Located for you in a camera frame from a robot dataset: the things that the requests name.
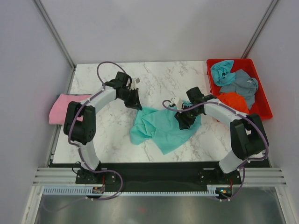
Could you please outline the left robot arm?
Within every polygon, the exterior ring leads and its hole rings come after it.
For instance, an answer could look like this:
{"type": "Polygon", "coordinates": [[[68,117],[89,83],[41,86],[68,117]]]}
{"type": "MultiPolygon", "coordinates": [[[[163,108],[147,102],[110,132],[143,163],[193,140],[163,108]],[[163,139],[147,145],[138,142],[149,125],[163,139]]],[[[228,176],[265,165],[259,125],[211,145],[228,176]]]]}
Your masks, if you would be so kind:
{"type": "Polygon", "coordinates": [[[120,99],[127,108],[142,110],[137,84],[139,78],[132,78],[124,72],[107,81],[99,91],[82,102],[71,101],[68,104],[64,121],[64,134],[69,144],[76,146],[81,166],[88,170],[86,178],[91,183],[99,183],[103,173],[98,169],[98,159],[93,143],[96,134],[96,115],[110,102],[120,99]]]}

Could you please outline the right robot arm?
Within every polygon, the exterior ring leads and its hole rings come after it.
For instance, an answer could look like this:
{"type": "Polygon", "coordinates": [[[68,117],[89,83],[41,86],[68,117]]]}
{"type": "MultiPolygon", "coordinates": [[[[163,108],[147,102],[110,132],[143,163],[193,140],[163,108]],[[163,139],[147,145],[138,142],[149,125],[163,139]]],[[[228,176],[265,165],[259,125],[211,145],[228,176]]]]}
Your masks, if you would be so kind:
{"type": "Polygon", "coordinates": [[[218,183],[226,183],[231,178],[231,172],[269,147],[259,115],[233,109],[214,95],[205,96],[198,87],[186,93],[189,104],[185,104],[180,98],[172,98],[170,103],[171,107],[178,110],[175,118],[179,129],[190,129],[200,115],[209,115],[229,128],[231,150],[219,161],[219,169],[214,171],[214,178],[218,183]]]}

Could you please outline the teal t shirt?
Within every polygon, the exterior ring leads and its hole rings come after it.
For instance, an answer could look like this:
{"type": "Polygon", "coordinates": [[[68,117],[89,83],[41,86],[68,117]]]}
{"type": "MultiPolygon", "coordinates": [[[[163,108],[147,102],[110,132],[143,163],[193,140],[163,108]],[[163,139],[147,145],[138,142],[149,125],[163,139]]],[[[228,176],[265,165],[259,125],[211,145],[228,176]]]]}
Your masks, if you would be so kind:
{"type": "Polygon", "coordinates": [[[175,119],[175,112],[151,107],[138,111],[134,124],[129,131],[130,142],[140,145],[146,140],[153,140],[163,154],[167,154],[185,144],[200,128],[201,117],[195,119],[189,129],[180,130],[175,119]]]}

